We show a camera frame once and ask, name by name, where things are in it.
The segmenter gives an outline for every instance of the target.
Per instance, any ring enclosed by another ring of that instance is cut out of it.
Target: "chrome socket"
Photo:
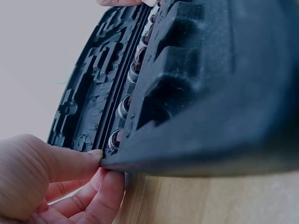
[[[118,116],[120,116],[120,118],[122,119],[127,118],[128,111],[129,111],[129,99],[130,96],[129,95],[126,96],[117,107]]]
[[[130,70],[129,70],[129,72],[128,72],[127,79],[128,79],[128,81],[129,81],[131,84],[136,84],[136,82],[137,82],[137,80],[138,80],[138,74],[137,74],[137,72],[135,72],[135,70],[134,70],[134,62],[131,63],[131,66],[130,66]]]
[[[118,150],[122,139],[122,129],[118,129],[112,133],[108,139],[108,149],[110,151]]]

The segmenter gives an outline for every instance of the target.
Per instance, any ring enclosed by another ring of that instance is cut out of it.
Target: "socket set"
[[[161,176],[299,168],[299,6],[161,0],[112,7],[79,57],[48,143]]]

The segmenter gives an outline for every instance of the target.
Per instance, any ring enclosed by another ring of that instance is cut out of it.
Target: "white wall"
[[[0,1],[0,139],[46,141],[65,84],[107,7],[94,0]]]

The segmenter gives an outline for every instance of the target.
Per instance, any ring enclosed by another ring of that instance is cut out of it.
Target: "wooden surface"
[[[117,224],[297,224],[299,172],[238,178],[135,176]]]

